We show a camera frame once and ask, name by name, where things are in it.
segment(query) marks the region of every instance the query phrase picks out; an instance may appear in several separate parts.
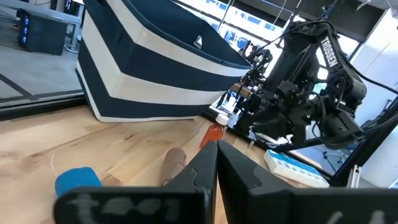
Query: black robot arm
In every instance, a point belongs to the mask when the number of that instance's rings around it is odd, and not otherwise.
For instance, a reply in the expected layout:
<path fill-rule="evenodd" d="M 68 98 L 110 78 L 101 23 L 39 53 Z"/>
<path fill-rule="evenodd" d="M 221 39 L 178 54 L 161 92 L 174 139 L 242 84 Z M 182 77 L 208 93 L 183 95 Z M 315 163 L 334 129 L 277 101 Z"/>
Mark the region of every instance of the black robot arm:
<path fill-rule="evenodd" d="M 243 123 L 254 132 L 274 139 L 293 134 L 292 142 L 301 146 L 306 140 L 306 126 L 315 121 L 325 145 L 331 149 L 360 141 L 363 130 L 355 123 L 354 114 L 365 97 L 366 87 L 348 66 L 333 27 L 326 21 L 298 22 L 293 23 L 288 33 L 290 41 L 292 37 L 300 37 L 299 41 L 305 39 L 308 47 L 321 48 L 328 70 L 325 90 L 309 100 L 309 94 L 315 93 L 304 91 L 307 86 L 287 77 L 272 94 L 262 96 L 254 114 L 247 113 L 241 118 L 243 121 L 238 121 L 240 126 Z"/>
<path fill-rule="evenodd" d="M 260 57 L 261 59 L 259 62 L 256 62 L 254 60 L 254 57 Z M 245 74 L 245 76 L 242 77 L 242 82 L 244 83 L 245 86 L 257 86 L 262 83 L 262 79 L 264 77 L 264 72 L 265 69 L 268 67 L 269 63 L 272 61 L 273 56 L 271 54 L 271 51 L 268 49 L 258 51 L 256 54 L 253 55 L 252 60 L 248 60 L 250 63 L 253 63 L 254 66 L 253 68 Z"/>

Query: wooden table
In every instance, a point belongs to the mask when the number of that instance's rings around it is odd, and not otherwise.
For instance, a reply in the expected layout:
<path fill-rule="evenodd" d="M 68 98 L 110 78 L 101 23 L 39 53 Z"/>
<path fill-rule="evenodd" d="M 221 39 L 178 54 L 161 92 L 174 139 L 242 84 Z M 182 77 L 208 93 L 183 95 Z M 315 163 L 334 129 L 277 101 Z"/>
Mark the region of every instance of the wooden table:
<path fill-rule="evenodd" d="M 103 185 L 156 186 L 165 153 L 181 147 L 190 161 L 210 124 L 202 117 L 100 123 L 85 106 L 1 122 L 0 223 L 53 223 L 55 178 L 71 168 L 92 167 Z M 224 139 L 267 169 L 263 150 L 228 133 Z M 226 223 L 220 190 L 217 202 L 216 223 Z"/>

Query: orange object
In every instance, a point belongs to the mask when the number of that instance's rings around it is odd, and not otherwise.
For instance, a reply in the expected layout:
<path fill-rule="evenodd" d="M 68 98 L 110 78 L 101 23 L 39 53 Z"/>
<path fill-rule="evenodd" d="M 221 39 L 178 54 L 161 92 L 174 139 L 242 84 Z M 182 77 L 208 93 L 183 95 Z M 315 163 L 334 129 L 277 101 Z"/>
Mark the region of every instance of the orange object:
<path fill-rule="evenodd" d="M 216 121 L 216 124 L 210 125 L 207 129 L 205 137 L 203 137 L 200 143 L 200 148 L 203 148 L 208 141 L 218 141 L 223 137 L 225 133 L 224 127 L 228 123 L 228 117 L 223 114 L 219 114 L 216 118 Z"/>

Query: blue sponge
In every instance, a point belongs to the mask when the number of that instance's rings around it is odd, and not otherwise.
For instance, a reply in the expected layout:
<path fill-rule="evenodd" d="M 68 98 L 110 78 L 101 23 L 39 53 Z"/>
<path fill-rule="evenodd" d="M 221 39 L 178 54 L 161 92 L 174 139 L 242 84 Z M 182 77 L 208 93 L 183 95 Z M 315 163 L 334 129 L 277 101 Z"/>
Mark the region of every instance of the blue sponge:
<path fill-rule="evenodd" d="M 58 197 L 78 187 L 102 187 L 102 184 L 90 167 L 70 169 L 55 180 L 55 192 Z"/>

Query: navy and white striped bag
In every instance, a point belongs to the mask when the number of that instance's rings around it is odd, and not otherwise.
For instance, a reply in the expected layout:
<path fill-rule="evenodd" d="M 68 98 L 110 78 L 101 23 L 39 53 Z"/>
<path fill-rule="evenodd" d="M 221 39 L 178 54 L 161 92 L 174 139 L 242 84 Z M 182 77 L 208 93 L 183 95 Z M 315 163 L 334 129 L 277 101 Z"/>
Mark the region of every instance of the navy and white striped bag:
<path fill-rule="evenodd" d="M 210 25 L 172 1 L 84 3 L 76 72 L 100 121 L 194 118 L 250 69 Z"/>

